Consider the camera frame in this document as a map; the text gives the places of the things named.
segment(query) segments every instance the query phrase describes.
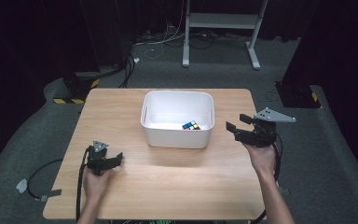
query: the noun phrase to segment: light wood tabletop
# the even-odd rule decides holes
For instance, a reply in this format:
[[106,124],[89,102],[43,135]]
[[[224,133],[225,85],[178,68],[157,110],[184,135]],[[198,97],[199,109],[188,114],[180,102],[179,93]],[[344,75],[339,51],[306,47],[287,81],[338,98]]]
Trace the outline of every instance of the light wood tabletop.
[[[123,152],[111,174],[98,218],[141,220],[232,220],[256,218],[264,210],[261,189],[246,148],[226,130],[255,105],[245,89],[190,89],[212,95],[214,127],[202,149],[151,147],[141,125],[146,94],[157,89],[94,89],[89,93],[52,189],[44,217],[76,218],[79,167],[88,146],[109,145],[107,158]],[[82,192],[81,203],[86,201]]]

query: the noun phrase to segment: white bin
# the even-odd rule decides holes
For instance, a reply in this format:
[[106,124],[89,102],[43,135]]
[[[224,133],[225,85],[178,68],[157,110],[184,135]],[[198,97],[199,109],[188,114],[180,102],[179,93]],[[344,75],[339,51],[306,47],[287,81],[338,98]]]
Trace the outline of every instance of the white bin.
[[[183,130],[193,120],[200,130]],[[200,91],[151,91],[144,100],[141,123],[152,147],[204,148],[214,126],[213,98]]]

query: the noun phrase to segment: human hand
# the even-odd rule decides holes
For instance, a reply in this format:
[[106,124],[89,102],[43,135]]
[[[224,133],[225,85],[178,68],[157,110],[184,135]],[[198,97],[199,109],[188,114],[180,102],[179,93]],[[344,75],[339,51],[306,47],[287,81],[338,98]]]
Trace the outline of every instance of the human hand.
[[86,167],[83,173],[83,188],[86,191],[88,203],[99,203],[103,198],[109,176],[112,170],[106,170],[102,175],[95,175],[91,169]]
[[254,147],[243,144],[249,151],[251,163],[257,175],[274,175],[275,150],[272,145],[268,147]]

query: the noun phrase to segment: gray carpet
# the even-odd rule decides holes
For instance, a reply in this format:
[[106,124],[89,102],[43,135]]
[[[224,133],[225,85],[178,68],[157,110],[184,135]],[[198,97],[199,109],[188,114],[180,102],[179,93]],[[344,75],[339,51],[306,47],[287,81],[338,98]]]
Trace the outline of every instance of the gray carpet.
[[[206,43],[192,41],[192,44],[201,48]],[[140,61],[128,87],[249,89],[257,110],[267,106],[297,119],[296,123],[278,124],[284,145],[279,182],[290,192],[284,199],[296,222],[358,223],[358,163],[324,99],[323,90],[312,86],[323,108],[285,108],[274,87],[275,81],[282,80],[297,44],[279,39],[258,40],[255,50],[260,71],[253,70],[243,42],[191,49],[188,68],[181,65],[182,48],[136,46],[131,54]],[[124,72],[104,77],[98,88],[116,88],[123,79]],[[15,189],[41,165],[63,158],[71,140],[83,105],[52,103],[59,82],[46,86],[48,101],[17,130],[0,155],[0,223],[75,223],[44,219],[45,203],[35,202],[26,192],[20,194]],[[43,169],[34,178],[32,191],[37,194],[49,191],[59,166],[57,162]]]

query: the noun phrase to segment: white metal stand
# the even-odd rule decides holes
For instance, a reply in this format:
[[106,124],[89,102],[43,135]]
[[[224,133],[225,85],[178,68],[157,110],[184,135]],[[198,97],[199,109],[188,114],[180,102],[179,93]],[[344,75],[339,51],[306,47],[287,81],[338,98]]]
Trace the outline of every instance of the white metal stand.
[[183,47],[183,67],[190,66],[190,47],[189,31],[190,27],[206,28],[230,28],[230,29],[248,29],[254,30],[251,41],[246,42],[249,56],[252,61],[254,70],[260,69],[260,63],[255,55],[255,41],[257,40],[258,31],[264,17],[264,12],[269,0],[263,0],[260,11],[257,15],[242,14],[215,14],[215,13],[190,13],[190,0],[187,0],[186,6],[186,30],[185,43]]

